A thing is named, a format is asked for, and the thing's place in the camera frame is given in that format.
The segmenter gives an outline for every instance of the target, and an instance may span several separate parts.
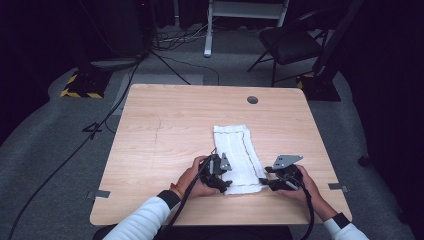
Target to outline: folded cloth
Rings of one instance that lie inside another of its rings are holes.
[[[232,171],[222,175],[223,181],[233,181],[225,194],[246,194],[259,192],[264,186],[258,178],[266,178],[262,165],[256,156],[245,125],[214,126],[215,147],[219,156],[228,158]]]

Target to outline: hand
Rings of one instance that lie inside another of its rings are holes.
[[[317,185],[314,180],[309,176],[308,172],[303,166],[296,165],[299,171],[303,175],[303,183],[305,188],[309,191],[312,200],[312,206],[317,215],[321,218],[322,221],[327,221],[328,219],[337,215],[336,210],[327,203],[327,201],[322,198]],[[306,201],[305,193],[302,190],[289,191],[289,190],[277,190],[277,193],[285,197],[295,199],[304,206],[308,206]]]
[[[199,165],[201,162],[203,162],[207,156],[200,156],[196,157],[194,159],[193,165],[190,168],[187,168],[187,170],[181,175],[181,177],[178,179],[177,187],[180,191],[178,191],[175,188],[171,188],[170,190],[175,192],[180,199],[183,198],[183,194],[185,193],[186,189],[190,185],[191,181],[193,181],[194,177],[199,172]],[[220,191],[216,188],[210,188],[203,184],[200,179],[196,181],[196,184],[194,185],[193,189],[190,192],[189,199],[200,197],[200,196],[210,196],[220,193]]]

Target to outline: chair leg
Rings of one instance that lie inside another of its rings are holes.
[[[264,58],[265,55],[267,54],[268,54],[268,51],[265,51],[264,53],[262,53],[262,55],[258,58],[258,60],[256,60],[256,62],[249,69],[247,69],[247,72],[250,72],[256,66],[256,64],[258,64],[262,60],[262,58]]]
[[[274,81],[275,81],[275,71],[277,70],[277,61],[273,61],[272,64],[272,82],[271,82],[271,87],[274,87]]]

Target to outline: black chair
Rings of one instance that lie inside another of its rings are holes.
[[[346,15],[347,6],[337,6],[309,12],[282,27],[267,29],[259,34],[259,39],[266,51],[247,70],[250,72],[258,63],[274,60],[272,67],[272,83],[287,80],[306,73],[316,72],[314,66],[311,70],[294,76],[275,80],[276,65],[287,65],[303,60],[320,57],[328,42],[330,30],[335,29],[340,20]],[[309,32],[320,30],[314,37]],[[270,54],[271,58],[262,60]]]

